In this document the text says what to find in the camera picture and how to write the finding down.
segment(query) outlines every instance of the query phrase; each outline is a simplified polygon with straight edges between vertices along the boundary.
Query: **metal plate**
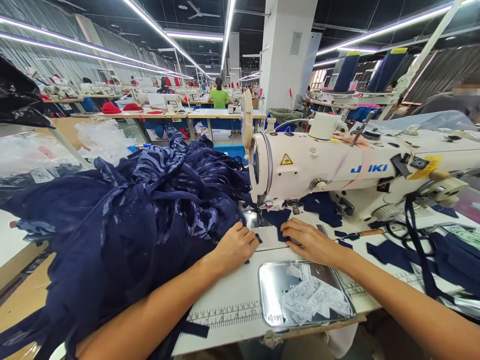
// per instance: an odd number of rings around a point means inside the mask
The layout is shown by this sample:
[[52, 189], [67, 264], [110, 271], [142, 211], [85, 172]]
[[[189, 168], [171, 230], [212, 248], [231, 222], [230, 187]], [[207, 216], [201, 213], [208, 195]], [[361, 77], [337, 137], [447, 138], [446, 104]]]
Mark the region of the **metal plate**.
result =
[[350, 316], [339, 314], [333, 310], [330, 311], [330, 319], [327, 319], [317, 313], [311, 324], [329, 324], [336, 321], [344, 321], [354, 318], [357, 313], [354, 305], [345, 291], [337, 271], [328, 266], [319, 265], [305, 260], [292, 260], [280, 262], [266, 262], [258, 269], [258, 279], [260, 284], [260, 301], [263, 307], [263, 319], [271, 327], [296, 327], [297, 323], [292, 318], [292, 312], [289, 309], [282, 309], [280, 305], [281, 293], [289, 291], [302, 282], [301, 279], [287, 274], [287, 268], [290, 264], [300, 267], [300, 264], [309, 264], [311, 275], [326, 282], [327, 284], [341, 290], [345, 298], [350, 303], [352, 313]]

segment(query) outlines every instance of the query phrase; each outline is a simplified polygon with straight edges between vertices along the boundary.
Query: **blue bin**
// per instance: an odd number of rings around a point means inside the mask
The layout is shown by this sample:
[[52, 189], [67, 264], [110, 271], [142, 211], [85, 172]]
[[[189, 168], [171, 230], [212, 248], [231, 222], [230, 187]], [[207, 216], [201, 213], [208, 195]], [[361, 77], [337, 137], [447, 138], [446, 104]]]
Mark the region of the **blue bin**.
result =
[[245, 160], [245, 148], [243, 145], [215, 145], [213, 147], [215, 150], [227, 153], [229, 157], [239, 156], [243, 165], [247, 165], [249, 162]]

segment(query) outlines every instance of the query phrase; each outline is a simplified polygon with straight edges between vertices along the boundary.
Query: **yellow tag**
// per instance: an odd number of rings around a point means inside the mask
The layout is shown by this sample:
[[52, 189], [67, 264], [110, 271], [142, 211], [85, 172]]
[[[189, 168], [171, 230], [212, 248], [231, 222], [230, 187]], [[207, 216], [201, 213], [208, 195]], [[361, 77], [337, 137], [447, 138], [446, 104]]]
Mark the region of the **yellow tag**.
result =
[[280, 165], [293, 165], [294, 162], [290, 160], [289, 156], [287, 154], [283, 155], [283, 159], [281, 160]]
[[442, 157], [438, 155], [425, 156], [424, 159], [430, 163], [423, 170], [418, 170], [416, 173], [410, 176], [408, 180], [422, 180], [428, 178], [429, 174], [438, 168], [440, 162], [442, 161]]

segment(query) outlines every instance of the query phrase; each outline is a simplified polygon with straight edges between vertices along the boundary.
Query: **plastic bag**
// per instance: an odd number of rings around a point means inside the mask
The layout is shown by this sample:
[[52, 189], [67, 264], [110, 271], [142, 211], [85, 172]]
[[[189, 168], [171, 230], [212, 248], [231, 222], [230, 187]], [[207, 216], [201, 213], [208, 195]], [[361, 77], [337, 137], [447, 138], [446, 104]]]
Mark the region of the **plastic bag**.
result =
[[75, 128], [78, 131], [78, 139], [89, 149], [82, 147], [78, 152], [91, 161], [100, 157], [117, 166], [121, 158], [132, 153], [127, 148], [137, 144], [136, 139], [125, 137], [116, 121], [78, 123]]
[[0, 202], [37, 184], [82, 170], [53, 137], [34, 131], [0, 137]]
[[0, 55], [0, 123], [55, 128], [35, 82]]

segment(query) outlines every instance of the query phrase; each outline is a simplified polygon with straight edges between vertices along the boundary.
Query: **thread spool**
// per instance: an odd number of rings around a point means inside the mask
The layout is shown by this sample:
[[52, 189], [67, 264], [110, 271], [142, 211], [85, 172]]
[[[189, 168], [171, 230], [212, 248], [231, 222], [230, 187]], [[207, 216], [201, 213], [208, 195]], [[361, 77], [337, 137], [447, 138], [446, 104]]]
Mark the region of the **thread spool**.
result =
[[387, 86], [391, 84], [395, 73], [405, 57], [407, 57], [407, 50], [407, 47], [398, 47], [385, 56], [366, 88], [369, 92], [381, 93], [387, 89]]
[[360, 52], [347, 52], [343, 64], [340, 68], [340, 73], [336, 78], [334, 93], [346, 93], [350, 89], [350, 83], [355, 77], [355, 72], [360, 59]]

